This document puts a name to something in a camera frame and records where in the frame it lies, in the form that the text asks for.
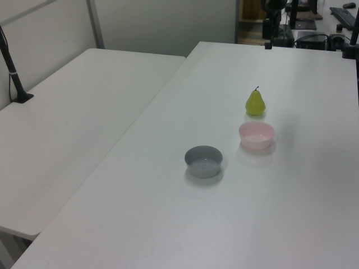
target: green pear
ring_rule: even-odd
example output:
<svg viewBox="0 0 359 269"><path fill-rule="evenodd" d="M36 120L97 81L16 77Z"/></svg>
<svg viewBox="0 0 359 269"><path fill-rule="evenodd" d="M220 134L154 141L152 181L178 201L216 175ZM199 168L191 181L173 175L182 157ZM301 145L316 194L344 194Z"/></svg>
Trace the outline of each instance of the green pear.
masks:
<svg viewBox="0 0 359 269"><path fill-rule="evenodd" d="M257 87L249 96L246 103L247 113L250 115L258 116L262 115L265 110L265 104L260 95L260 92L257 91L259 87Z"/></svg>

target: pink bowl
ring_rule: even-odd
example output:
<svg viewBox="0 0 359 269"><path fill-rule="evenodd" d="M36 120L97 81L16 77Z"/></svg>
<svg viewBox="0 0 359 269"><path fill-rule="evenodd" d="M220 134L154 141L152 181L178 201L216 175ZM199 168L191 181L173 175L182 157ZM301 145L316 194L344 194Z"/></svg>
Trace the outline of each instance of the pink bowl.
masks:
<svg viewBox="0 0 359 269"><path fill-rule="evenodd" d="M269 147L274 135L273 127L264 122L246 122L240 126L241 142L248 149L262 150Z"/></svg>

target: gray bowl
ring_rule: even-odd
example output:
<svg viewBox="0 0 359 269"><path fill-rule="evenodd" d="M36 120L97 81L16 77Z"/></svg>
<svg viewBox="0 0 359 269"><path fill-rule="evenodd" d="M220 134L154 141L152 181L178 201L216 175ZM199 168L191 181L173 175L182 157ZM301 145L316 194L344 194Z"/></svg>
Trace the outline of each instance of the gray bowl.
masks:
<svg viewBox="0 0 359 269"><path fill-rule="evenodd" d="M210 178L218 174L222 160L222 153L210 146L193 147L185 155L188 171L198 178Z"/></svg>

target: white wall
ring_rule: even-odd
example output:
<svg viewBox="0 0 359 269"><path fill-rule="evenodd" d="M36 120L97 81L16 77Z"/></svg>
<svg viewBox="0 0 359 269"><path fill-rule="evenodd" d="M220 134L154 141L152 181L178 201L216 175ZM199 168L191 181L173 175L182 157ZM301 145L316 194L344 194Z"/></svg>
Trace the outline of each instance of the white wall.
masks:
<svg viewBox="0 0 359 269"><path fill-rule="evenodd" d="M107 49L188 56L236 42L238 0L94 0Z"/></svg>
<svg viewBox="0 0 359 269"><path fill-rule="evenodd" d="M2 28L25 91L96 47L86 0L56 0ZM8 70L0 56L0 109L9 103Z"/></svg>

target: table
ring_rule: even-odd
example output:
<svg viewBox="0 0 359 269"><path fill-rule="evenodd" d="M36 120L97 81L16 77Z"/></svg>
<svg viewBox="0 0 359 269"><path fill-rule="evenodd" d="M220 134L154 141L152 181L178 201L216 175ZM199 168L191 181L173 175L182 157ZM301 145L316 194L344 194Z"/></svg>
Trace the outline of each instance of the table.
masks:
<svg viewBox="0 0 359 269"><path fill-rule="evenodd" d="M90 49L0 112L0 230L33 240L184 57Z"/></svg>
<svg viewBox="0 0 359 269"><path fill-rule="evenodd" d="M355 67L200 42L13 269L357 268ZM256 86L267 109L252 118ZM250 120L275 128L271 148L240 145ZM222 152L219 175L188 175L197 145Z"/></svg>
<svg viewBox="0 0 359 269"><path fill-rule="evenodd" d="M331 15L330 7L340 7L343 8L343 5L349 2L356 3L357 7L353 9L348 9L348 11L353 14L354 17L357 16L358 8L359 8L359 1L345 1L345 0L319 0L317 4L317 11L319 14L323 16L322 20L316 20L316 27L317 30L293 30L294 39L297 40L298 32L299 31L318 31L323 32L324 34L330 35L332 32L335 32L337 28L337 24L340 22L335 18L333 15ZM287 13L284 13L282 15L281 24L286 23L286 17ZM351 38L352 31L349 31L347 29L343 29L342 34L344 34L347 38Z"/></svg>

